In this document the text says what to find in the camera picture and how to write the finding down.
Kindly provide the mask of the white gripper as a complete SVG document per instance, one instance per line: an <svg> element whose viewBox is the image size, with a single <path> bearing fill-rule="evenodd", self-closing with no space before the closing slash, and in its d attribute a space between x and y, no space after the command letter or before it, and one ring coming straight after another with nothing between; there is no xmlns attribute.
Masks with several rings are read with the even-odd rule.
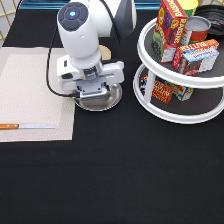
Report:
<svg viewBox="0 0 224 224"><path fill-rule="evenodd" d="M63 91L79 91L76 82L79 80L102 81L104 87L122 83L124 63L117 61L103 64L99 61L95 66L87 69L78 69L70 62L68 55L57 60L57 77Z"/></svg>

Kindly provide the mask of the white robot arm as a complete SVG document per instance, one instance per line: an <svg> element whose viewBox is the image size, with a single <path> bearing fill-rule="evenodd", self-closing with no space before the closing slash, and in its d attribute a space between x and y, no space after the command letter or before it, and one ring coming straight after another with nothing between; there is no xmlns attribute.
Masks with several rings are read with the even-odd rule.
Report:
<svg viewBox="0 0 224 224"><path fill-rule="evenodd" d="M124 81L121 61L103 63L101 37L121 40L135 29L134 0L71 0L57 15L57 28L66 55L57 61L64 91L82 96L102 95Z"/></svg>

